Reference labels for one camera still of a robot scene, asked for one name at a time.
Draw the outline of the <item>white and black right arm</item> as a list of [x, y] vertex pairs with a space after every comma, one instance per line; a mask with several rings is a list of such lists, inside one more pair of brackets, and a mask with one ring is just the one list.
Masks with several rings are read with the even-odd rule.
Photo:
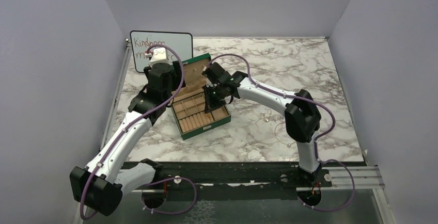
[[321, 114], [308, 91], [281, 91], [253, 83], [247, 73], [236, 71], [229, 74], [217, 62], [204, 68], [202, 74], [207, 79], [203, 87], [206, 113], [225, 106], [226, 98], [253, 101], [278, 112], [284, 116], [287, 134], [298, 148], [299, 182], [311, 186], [318, 181], [322, 165], [316, 149], [316, 137]]

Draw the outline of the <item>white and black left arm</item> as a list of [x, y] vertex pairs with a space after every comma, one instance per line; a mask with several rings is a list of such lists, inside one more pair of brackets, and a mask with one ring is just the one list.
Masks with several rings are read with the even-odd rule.
[[156, 188], [162, 183], [155, 162], [142, 162], [126, 172], [120, 169], [139, 139], [185, 87], [183, 62], [157, 62], [145, 67], [144, 73], [148, 83], [131, 100], [116, 133], [85, 167], [74, 167], [70, 172], [73, 197], [81, 208], [86, 206], [109, 216], [123, 195], [144, 184]]

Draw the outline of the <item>green jewelry box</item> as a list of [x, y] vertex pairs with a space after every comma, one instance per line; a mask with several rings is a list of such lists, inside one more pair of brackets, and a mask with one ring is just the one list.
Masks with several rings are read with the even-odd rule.
[[183, 62], [185, 87], [181, 88], [171, 104], [181, 138], [187, 140], [231, 121], [226, 106], [205, 113], [206, 98], [203, 87], [206, 78], [203, 68], [211, 61], [206, 53]]

